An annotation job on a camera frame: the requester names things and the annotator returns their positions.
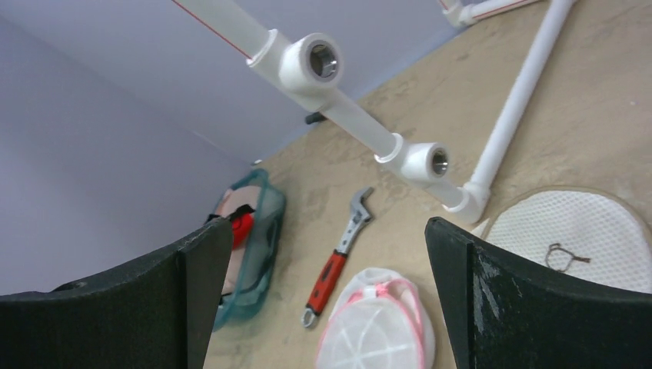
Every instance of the red wrench handle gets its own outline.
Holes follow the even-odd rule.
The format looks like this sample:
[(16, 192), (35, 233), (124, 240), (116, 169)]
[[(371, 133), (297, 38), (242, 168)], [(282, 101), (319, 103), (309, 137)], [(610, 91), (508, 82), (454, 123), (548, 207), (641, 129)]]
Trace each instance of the red wrench handle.
[(346, 259), (346, 254), (342, 254), (335, 250), (333, 251), (331, 258), (328, 259), (328, 263), (326, 263), (324, 269), (321, 270), (319, 279), (317, 279), (317, 283), (314, 284), (312, 293), (310, 293), (310, 298), (306, 304), (306, 307), (312, 310), (316, 316), (319, 316), (321, 312), (324, 311), (324, 308), (328, 303), (328, 298), (333, 293), (342, 269), (344, 268)]

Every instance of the red line on pipe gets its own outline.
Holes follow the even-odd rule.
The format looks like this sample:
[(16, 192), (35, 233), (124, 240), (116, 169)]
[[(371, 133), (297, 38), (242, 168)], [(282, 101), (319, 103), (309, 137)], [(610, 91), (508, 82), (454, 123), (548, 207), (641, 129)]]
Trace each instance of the red line on pipe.
[(202, 21), (201, 19), (199, 19), (199, 17), (198, 17), (197, 15), (192, 14), (192, 13), (191, 13), (191, 12), (190, 12), (186, 7), (184, 7), (183, 5), (181, 5), (181, 4), (179, 4), (178, 2), (176, 2), (176, 0), (172, 0), (172, 2), (174, 2), (176, 5), (178, 5), (178, 7), (181, 8), (181, 9), (183, 9), (186, 13), (188, 13), (189, 15), (191, 15), (192, 18), (197, 19), (197, 20), (199, 21), (199, 23), (202, 23), (203, 25), (205, 25), (206, 28), (208, 28), (208, 29), (210, 29), (211, 31), (213, 31), (213, 33), (215, 33), (216, 35), (220, 36), (220, 38), (223, 39), (223, 40), (225, 40), (225, 42), (226, 42), (227, 44), (231, 45), (234, 49), (238, 50), (238, 51), (240, 52), (240, 54), (243, 54), (245, 58), (247, 58), (247, 59), (251, 59), (251, 56), (247, 55), (247, 53), (244, 52), (244, 51), (242, 51), (241, 48), (239, 48), (238, 46), (234, 45), (233, 42), (230, 42), (229, 40), (227, 40), (226, 37), (224, 37), (223, 35), (220, 35), (220, 32), (215, 31), (215, 30), (214, 30), (210, 25), (207, 25), (206, 22), (204, 22), (204, 21)]
[(509, 4), (509, 5), (501, 6), (501, 7), (498, 8), (498, 9), (490, 10), (489, 12), (485, 12), (485, 13), (482, 13), (482, 14), (476, 15), (476, 16), (473, 17), (473, 19), (477, 19), (477, 18), (480, 18), (480, 17), (484, 17), (485, 15), (488, 15), (488, 14), (491, 14), (491, 13), (500, 12), (501, 10), (504, 10), (504, 9), (506, 9), (506, 8), (511, 8), (512, 6), (516, 6), (516, 5), (519, 5), (519, 4), (522, 3), (522, 2), (528, 2), (528, 1), (530, 1), (530, 0), (520, 0), (519, 2), (515, 2), (515, 3), (513, 3), (513, 4)]

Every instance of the gray wall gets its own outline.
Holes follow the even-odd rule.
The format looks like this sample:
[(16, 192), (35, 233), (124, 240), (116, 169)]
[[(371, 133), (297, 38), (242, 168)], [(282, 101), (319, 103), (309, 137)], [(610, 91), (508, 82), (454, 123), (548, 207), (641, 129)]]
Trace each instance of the gray wall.
[[(333, 36), (354, 98), (457, 34), (437, 0), (237, 3), (291, 40)], [(247, 162), (308, 130), (304, 111), (170, 0), (2, 0), (0, 15)]]
[(0, 294), (174, 241), (248, 172), (2, 18), (0, 45)]

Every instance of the beige table surface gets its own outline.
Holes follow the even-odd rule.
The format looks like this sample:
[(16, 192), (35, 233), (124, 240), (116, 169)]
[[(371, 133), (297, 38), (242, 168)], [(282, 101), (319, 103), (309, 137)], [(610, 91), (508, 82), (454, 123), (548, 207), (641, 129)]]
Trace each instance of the beige table surface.
[[(540, 2), (475, 25), (363, 98), (362, 106), (407, 139), (444, 142), (453, 155), (451, 177), (464, 183), (547, 7)], [(455, 367), (424, 243), (427, 219), (451, 218), (437, 200), (383, 171), (369, 150), (330, 122), (319, 124), (262, 167), (288, 196), (271, 290), (256, 318), (213, 334), (205, 367), (313, 366), (325, 324), (307, 331), (299, 317), (344, 230), (351, 196), (364, 186), (375, 187), (367, 204), (376, 219), (360, 234), (335, 294), (366, 267), (406, 275), (419, 286), (433, 321), (434, 367)], [(485, 214), (546, 185), (599, 188), (652, 220), (649, 0), (577, 2), (498, 173)]]

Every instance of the adjustable wrench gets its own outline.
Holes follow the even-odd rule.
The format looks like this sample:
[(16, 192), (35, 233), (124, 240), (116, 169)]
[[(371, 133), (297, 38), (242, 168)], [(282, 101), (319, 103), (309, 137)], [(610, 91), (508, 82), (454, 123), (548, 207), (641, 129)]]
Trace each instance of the adjustable wrench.
[(335, 289), (335, 284), (338, 282), (340, 273), (344, 268), (344, 263), (351, 250), (353, 241), (358, 233), (365, 225), (369, 224), (374, 217), (364, 207), (362, 201), (369, 197), (374, 189), (372, 187), (363, 188), (356, 192), (351, 199), (351, 218), (349, 218), (348, 225), (340, 244), (333, 251), (333, 255), (328, 259), (328, 263), (324, 266), (319, 274), (319, 279), (314, 284), (312, 293), (306, 304), (304, 314), (301, 316), (301, 323), (306, 328), (312, 327), (324, 307), (328, 303), (328, 298)]

